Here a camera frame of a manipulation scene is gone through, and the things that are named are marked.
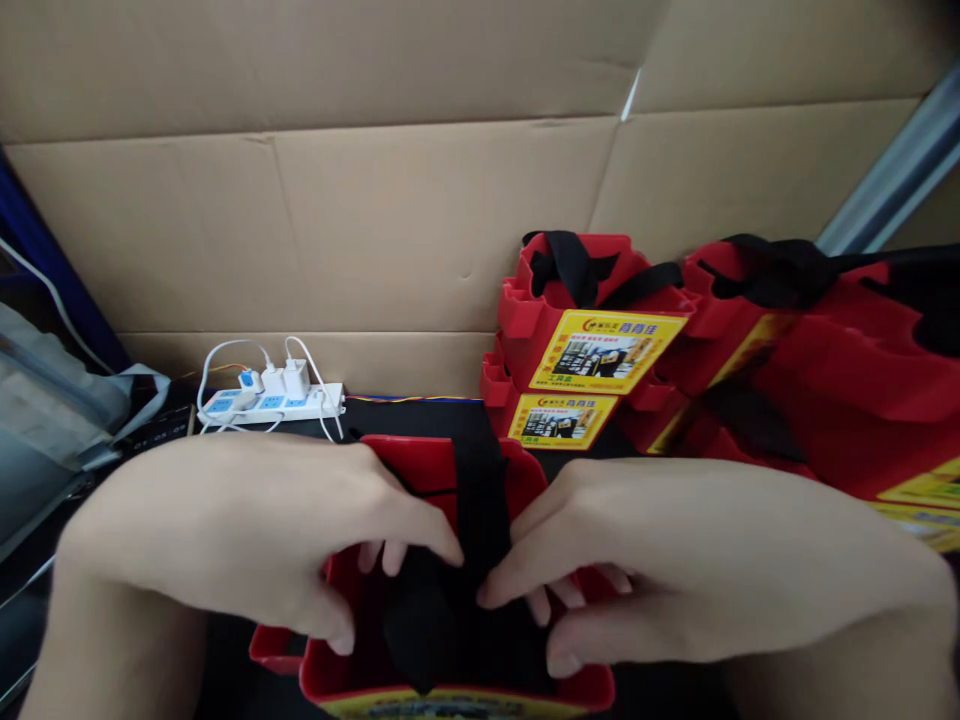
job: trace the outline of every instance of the white power strip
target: white power strip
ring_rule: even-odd
[[[206,405],[203,412],[210,417],[210,425],[253,425],[255,423],[275,423],[283,418],[288,420],[316,420],[343,415],[346,407],[343,402],[342,383],[324,383],[327,388],[327,402],[321,403],[323,395],[319,385],[311,385],[305,400],[291,400],[286,395],[257,394],[257,401],[246,410],[237,410],[233,406],[235,397],[243,390],[220,390]]]

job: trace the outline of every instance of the forearm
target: forearm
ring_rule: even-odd
[[[58,555],[47,633],[22,720],[188,720],[205,615],[97,579]]]
[[[956,609],[892,613],[799,650],[739,658],[727,676],[744,720],[953,720]]]

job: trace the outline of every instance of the yellow label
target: yellow label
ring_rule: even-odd
[[[763,315],[753,329],[747,333],[733,354],[720,368],[720,371],[710,381],[708,387],[713,387],[721,380],[726,380],[738,370],[741,370],[750,360],[764,348],[770,347],[781,335],[789,330],[796,322],[797,316],[792,313],[767,313]]]
[[[616,404],[609,395],[521,395],[510,437],[531,449],[586,450]]]
[[[626,395],[686,318],[566,310],[530,387]]]
[[[882,500],[960,510],[960,457],[880,493]]]
[[[881,514],[916,536],[937,552],[960,548],[960,512],[931,508],[869,503]]]
[[[582,707],[550,700],[535,700],[479,690],[437,689],[425,697],[412,690],[367,693],[321,703],[320,707],[341,720],[367,718],[511,718],[511,720],[565,720],[585,714]]]
[[[670,418],[670,422],[653,441],[653,445],[647,448],[647,455],[663,455],[670,449],[674,436],[680,430],[680,421],[686,416],[687,410],[688,407],[677,410],[677,414]]]

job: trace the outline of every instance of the cardboard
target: cardboard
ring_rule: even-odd
[[[816,238],[917,100],[638,115],[621,124],[590,222],[651,261],[739,232]]]
[[[118,332],[493,331],[521,236],[586,230],[615,125],[461,123],[7,152]]]
[[[342,382],[364,395],[462,395],[479,397],[483,354],[493,349],[487,333],[120,333],[131,357],[179,377],[203,367],[216,345],[245,337],[261,343],[273,361],[286,357],[284,338],[301,338],[324,381]],[[262,369],[263,355],[254,345],[224,348],[217,365],[238,362]],[[236,372],[210,376],[211,387],[237,384]]]
[[[0,3],[0,141],[619,114],[665,4]]]
[[[0,142],[135,359],[294,331],[355,391],[472,394],[525,232],[816,237],[949,5],[0,3]]]
[[[916,97],[955,58],[955,5],[672,0],[632,112]]]

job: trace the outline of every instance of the gray bag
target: gray bag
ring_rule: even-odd
[[[134,375],[157,394],[124,424]],[[87,372],[60,340],[0,303],[0,561],[74,489],[83,470],[163,406],[170,380],[144,365],[114,377]]]

